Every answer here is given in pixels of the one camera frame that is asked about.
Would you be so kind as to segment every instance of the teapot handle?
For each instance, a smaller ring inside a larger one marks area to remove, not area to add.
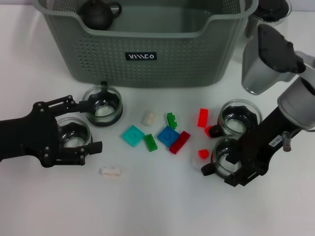
[[[113,2],[110,2],[107,4],[108,7],[111,7],[111,6],[118,6],[118,12],[116,12],[115,14],[113,14],[114,18],[118,17],[121,12],[122,12],[122,6],[120,5],[119,2],[116,2],[116,1],[113,1]]]

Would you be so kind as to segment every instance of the green lego brick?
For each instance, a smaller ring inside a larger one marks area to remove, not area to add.
[[[146,145],[147,145],[150,152],[158,149],[158,146],[157,146],[152,134],[148,134],[148,135],[144,136],[144,141],[146,142]]]
[[[175,116],[173,113],[167,113],[167,121],[168,126],[171,127],[171,129],[174,129],[177,127],[177,122],[175,121]]]

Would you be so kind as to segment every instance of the clear glass bowl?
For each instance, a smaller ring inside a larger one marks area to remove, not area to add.
[[[91,100],[94,114],[85,113],[90,122],[95,125],[108,126],[119,120],[122,115],[123,103],[117,89],[105,85],[96,86],[84,94],[83,100],[89,100],[91,95],[95,95]]]
[[[214,163],[217,174],[222,178],[228,177],[242,167],[240,161],[234,165],[226,160],[228,155],[233,152],[238,138],[239,136],[236,135],[225,136],[217,142],[213,149],[211,162]]]
[[[80,119],[75,117],[63,118],[58,120],[57,124],[61,148],[76,148],[91,143],[90,128]]]
[[[227,111],[227,108],[231,109],[237,107],[247,108],[247,113],[240,115],[233,111]],[[255,104],[243,99],[234,99],[225,103],[219,116],[219,125],[222,127],[224,133],[226,135],[242,135],[248,127],[253,127],[255,125],[253,117],[248,111],[256,115],[257,125],[260,124],[262,121],[262,114]]]

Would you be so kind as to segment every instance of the red block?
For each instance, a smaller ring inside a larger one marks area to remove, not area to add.
[[[173,143],[173,145],[169,148],[171,153],[176,154],[185,145],[189,137],[190,137],[190,134],[183,131],[180,134],[178,140],[176,140],[175,143]]]
[[[209,157],[209,151],[204,149],[204,150],[199,150],[198,155],[201,159],[207,159]]]
[[[209,130],[212,128],[212,125],[205,128],[205,133],[208,137],[210,137]]]
[[[206,127],[207,121],[208,121],[208,110],[201,108],[199,112],[198,127]]]

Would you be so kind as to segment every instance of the toy building block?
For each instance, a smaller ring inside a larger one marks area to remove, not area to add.
[[[198,127],[205,128],[207,126],[208,112],[209,111],[207,109],[203,109],[203,108],[200,109]]]
[[[173,115],[173,113],[167,113],[167,121],[168,126],[172,129],[175,129],[177,127],[177,122],[175,122],[175,116]]]
[[[179,138],[179,133],[171,129],[169,126],[165,127],[162,132],[157,136],[162,143],[167,147],[171,147],[173,143]]]
[[[210,131],[211,128],[212,128],[212,125],[210,125],[210,126],[208,126],[208,127],[205,128],[205,133],[206,133],[206,135],[207,135],[208,137],[210,137],[209,131]]]
[[[173,145],[170,147],[169,150],[171,151],[171,153],[176,154],[185,145],[189,137],[190,137],[190,134],[183,131],[180,134],[178,140],[176,140],[176,142],[173,143]]]
[[[103,167],[102,176],[104,177],[120,177],[122,172],[117,167]]]
[[[146,142],[146,145],[147,145],[150,152],[157,150],[158,146],[157,146],[152,134],[148,134],[148,135],[144,136],[144,141]]]
[[[156,114],[154,112],[146,111],[143,114],[142,123],[145,126],[151,127],[154,123],[155,118],[156,118]]]
[[[199,150],[198,155],[201,159],[207,159],[209,157],[209,151],[204,149],[204,150]]]
[[[123,140],[135,147],[143,139],[144,133],[132,125],[124,134]]]

